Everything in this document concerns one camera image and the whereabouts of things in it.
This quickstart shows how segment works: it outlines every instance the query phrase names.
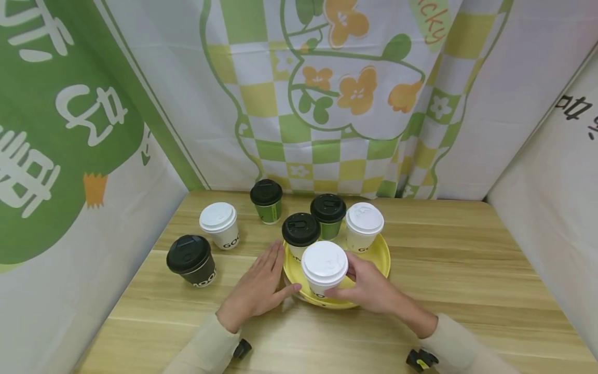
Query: black clip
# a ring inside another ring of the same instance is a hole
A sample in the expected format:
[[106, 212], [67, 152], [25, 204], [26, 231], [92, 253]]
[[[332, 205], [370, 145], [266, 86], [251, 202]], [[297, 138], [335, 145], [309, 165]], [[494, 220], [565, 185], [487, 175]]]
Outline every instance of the black clip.
[[243, 357], [247, 356], [247, 353], [251, 350], [251, 344], [245, 339], [241, 339], [237, 348], [235, 348], [233, 357], [243, 360]]
[[407, 356], [407, 364], [415, 369], [418, 373], [423, 373], [424, 370], [430, 369], [438, 363], [438, 359], [433, 354], [420, 349], [419, 352], [412, 349]]

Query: cup logo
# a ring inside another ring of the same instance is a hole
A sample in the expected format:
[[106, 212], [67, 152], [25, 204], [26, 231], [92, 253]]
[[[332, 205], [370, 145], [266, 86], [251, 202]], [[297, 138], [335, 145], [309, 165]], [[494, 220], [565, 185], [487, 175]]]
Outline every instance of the cup logo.
[[203, 288], [203, 287], [207, 286], [208, 284], [212, 283], [214, 278], [216, 278], [216, 268], [214, 268], [214, 272], [210, 275], [210, 277], [207, 280], [205, 280], [203, 282], [199, 282], [199, 283], [194, 283], [193, 287]]
[[324, 296], [324, 295], [322, 295], [322, 294], [316, 293], [316, 292], [315, 292], [314, 290], [312, 290], [311, 288], [310, 288], [310, 290], [312, 291], [312, 293], [313, 293], [313, 294], [314, 294], [316, 297], [318, 297], [318, 298], [320, 298], [320, 299], [324, 299], [324, 298], [326, 297], [326, 296]]
[[237, 242], [239, 241], [241, 234], [237, 234], [237, 238], [235, 238], [232, 242], [230, 243], [226, 243], [225, 245], [223, 245], [224, 248], [231, 248], [234, 247], [235, 245], [237, 245]]

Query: orange flower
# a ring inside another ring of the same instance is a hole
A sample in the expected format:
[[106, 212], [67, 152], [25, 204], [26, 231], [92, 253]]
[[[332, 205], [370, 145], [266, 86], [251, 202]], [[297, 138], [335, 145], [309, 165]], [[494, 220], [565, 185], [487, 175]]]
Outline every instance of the orange flower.
[[338, 88], [341, 96], [337, 101], [339, 108], [351, 108], [351, 114], [360, 115], [372, 106], [374, 101], [374, 90], [378, 86], [376, 82], [376, 69], [373, 66], [366, 66], [359, 73], [359, 78], [344, 77]]
[[330, 30], [328, 32], [328, 43], [332, 48], [340, 48], [349, 39], [364, 36], [370, 29], [368, 18], [354, 10], [357, 0], [326, 0], [324, 14]]
[[422, 88], [423, 82], [413, 84], [397, 84], [388, 95], [388, 105], [395, 112], [409, 113], [415, 105], [417, 92]]
[[324, 91], [330, 89], [328, 80], [332, 77], [332, 70], [328, 68], [317, 71], [313, 66], [306, 66], [303, 68], [303, 76], [305, 77], [305, 84], [310, 87], [318, 87]]

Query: paper coffee cup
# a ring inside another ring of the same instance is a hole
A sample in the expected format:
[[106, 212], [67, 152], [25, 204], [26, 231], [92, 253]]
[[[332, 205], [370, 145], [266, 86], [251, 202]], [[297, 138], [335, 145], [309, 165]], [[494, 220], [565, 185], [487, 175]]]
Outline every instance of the paper coffee cup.
[[249, 192], [260, 219], [265, 224], [275, 224], [282, 212], [282, 187], [270, 179], [257, 182]]
[[307, 247], [301, 268], [312, 294], [318, 299], [325, 299], [324, 292], [338, 286], [347, 275], [349, 261], [341, 247], [333, 242], [320, 241]]
[[312, 200], [310, 212], [320, 223], [322, 240], [332, 240], [338, 235], [347, 205], [337, 195], [325, 193]]
[[208, 205], [199, 215], [199, 226], [210, 234], [214, 243], [222, 250], [232, 250], [239, 243], [237, 211], [229, 203]]
[[300, 262], [303, 251], [320, 237], [320, 225], [309, 213], [291, 214], [282, 223], [282, 237], [293, 257]]
[[178, 238], [166, 255], [166, 266], [198, 288], [207, 286], [216, 277], [210, 243], [202, 236]]
[[384, 228], [384, 216], [370, 203], [357, 203], [347, 210], [347, 249], [363, 253]]

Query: black paper cup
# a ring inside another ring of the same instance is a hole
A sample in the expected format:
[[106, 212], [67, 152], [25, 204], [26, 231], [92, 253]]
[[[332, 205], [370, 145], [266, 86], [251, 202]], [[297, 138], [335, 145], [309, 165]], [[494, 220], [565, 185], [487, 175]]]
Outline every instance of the black paper cup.
[[210, 243], [203, 236], [184, 235], [178, 238], [166, 255], [166, 265], [194, 287], [205, 287], [216, 277]]
[[312, 200], [310, 205], [312, 216], [320, 222], [322, 240], [332, 240], [337, 237], [347, 205], [335, 194], [325, 193]]
[[309, 213], [291, 214], [282, 224], [282, 237], [293, 257], [301, 262], [305, 249], [320, 237], [320, 225]]

